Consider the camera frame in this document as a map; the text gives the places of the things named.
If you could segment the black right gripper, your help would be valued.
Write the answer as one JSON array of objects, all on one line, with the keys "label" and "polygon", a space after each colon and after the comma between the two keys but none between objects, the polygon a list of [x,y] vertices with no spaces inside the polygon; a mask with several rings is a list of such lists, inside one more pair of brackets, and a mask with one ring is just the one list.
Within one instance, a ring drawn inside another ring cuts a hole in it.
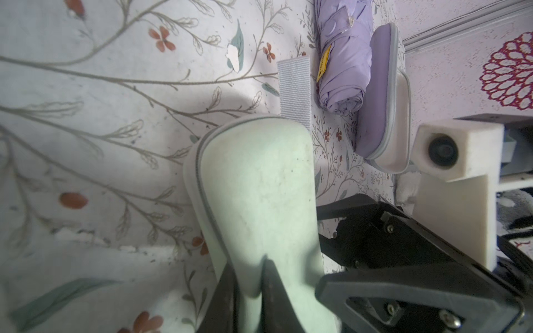
[{"label": "black right gripper", "polygon": [[339,219],[323,254],[348,270],[323,276],[316,299],[354,332],[525,332],[530,258],[500,239],[508,259],[486,269],[402,210],[356,194],[317,208]]}]

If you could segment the mint green zippered umbrella case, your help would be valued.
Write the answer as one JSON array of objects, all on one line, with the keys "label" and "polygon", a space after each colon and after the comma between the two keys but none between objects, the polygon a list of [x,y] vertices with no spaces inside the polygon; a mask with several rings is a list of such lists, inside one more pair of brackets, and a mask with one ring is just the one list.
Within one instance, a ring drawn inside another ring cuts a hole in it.
[{"label": "mint green zippered umbrella case", "polygon": [[308,130],[274,115],[234,119],[193,145],[183,178],[216,276],[235,270],[238,331],[260,329],[260,275],[270,259],[303,330],[335,332],[335,315],[315,298],[324,268]]}]

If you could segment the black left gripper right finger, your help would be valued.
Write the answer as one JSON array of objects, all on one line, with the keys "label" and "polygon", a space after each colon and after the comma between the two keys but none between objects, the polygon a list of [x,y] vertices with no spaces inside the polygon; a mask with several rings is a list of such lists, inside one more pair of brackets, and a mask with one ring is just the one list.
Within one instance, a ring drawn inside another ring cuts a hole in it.
[{"label": "black left gripper right finger", "polygon": [[260,287],[262,332],[304,333],[276,265],[271,259],[265,259],[263,263]]}]

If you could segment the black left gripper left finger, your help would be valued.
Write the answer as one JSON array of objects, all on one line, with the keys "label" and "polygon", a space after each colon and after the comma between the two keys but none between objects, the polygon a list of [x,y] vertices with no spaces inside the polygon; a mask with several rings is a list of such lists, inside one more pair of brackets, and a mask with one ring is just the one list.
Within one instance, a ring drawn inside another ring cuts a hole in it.
[{"label": "black left gripper left finger", "polygon": [[197,333],[238,331],[239,287],[233,267],[227,263]]}]

